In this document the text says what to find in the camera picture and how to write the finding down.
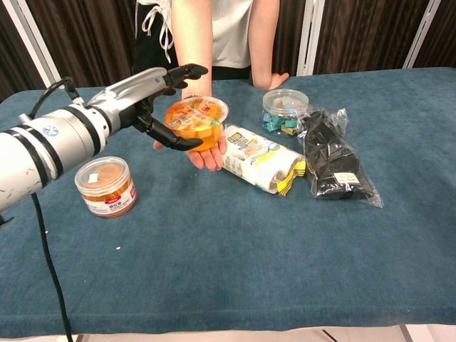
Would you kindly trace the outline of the person's hand resting on fingers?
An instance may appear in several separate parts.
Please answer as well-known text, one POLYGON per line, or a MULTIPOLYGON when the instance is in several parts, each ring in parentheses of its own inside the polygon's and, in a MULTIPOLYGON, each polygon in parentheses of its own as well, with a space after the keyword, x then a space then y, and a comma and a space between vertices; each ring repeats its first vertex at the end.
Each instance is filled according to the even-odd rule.
POLYGON ((288 78, 288 73, 265 73, 264 75, 253 77, 253 84, 255 88, 261 88, 263 90, 273 90, 275 88, 278 88, 288 78))

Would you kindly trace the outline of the person's hand holding palm up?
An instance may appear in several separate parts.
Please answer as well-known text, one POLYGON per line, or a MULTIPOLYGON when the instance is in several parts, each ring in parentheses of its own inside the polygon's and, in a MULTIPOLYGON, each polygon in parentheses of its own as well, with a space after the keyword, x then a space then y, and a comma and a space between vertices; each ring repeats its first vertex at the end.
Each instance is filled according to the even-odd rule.
POLYGON ((229 113, 228 105, 210 96, 193 96, 171 105, 165 114, 165 126, 181 138, 199 139, 202 144, 189 151, 190 159, 198 167, 217 169, 226 150, 223 121, 229 113))

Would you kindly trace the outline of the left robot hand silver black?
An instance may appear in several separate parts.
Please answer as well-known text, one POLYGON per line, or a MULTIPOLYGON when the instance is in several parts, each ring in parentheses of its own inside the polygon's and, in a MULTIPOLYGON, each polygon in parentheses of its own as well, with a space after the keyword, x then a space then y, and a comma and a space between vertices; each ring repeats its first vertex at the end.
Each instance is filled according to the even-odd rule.
POLYGON ((202 140, 182 138, 154 119, 153 101, 162 95, 176 94, 177 89, 187 87, 187 79, 197 80, 206 73, 208 70, 204 66, 193 63, 170 70, 149 68, 108 86, 93 96, 88 106, 107 116, 111 134, 133 126, 165 147, 179 151, 192 150, 199 147, 202 140))

